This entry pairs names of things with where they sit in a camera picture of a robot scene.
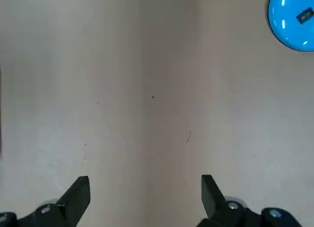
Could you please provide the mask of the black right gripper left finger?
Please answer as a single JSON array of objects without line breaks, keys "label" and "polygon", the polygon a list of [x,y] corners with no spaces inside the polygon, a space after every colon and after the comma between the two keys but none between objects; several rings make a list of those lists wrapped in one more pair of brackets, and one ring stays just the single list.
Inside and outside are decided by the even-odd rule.
[{"label": "black right gripper left finger", "polygon": [[25,217],[13,212],[0,214],[2,227],[76,227],[90,204],[90,181],[80,176],[57,200],[38,207]]}]

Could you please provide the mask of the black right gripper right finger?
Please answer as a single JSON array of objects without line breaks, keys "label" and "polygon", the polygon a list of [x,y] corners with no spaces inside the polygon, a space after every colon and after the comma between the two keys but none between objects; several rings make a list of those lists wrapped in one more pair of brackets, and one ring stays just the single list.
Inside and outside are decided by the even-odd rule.
[{"label": "black right gripper right finger", "polygon": [[225,199],[211,175],[201,176],[201,198],[207,214],[199,227],[299,227],[297,219],[284,209],[264,208],[260,214],[237,201]]}]

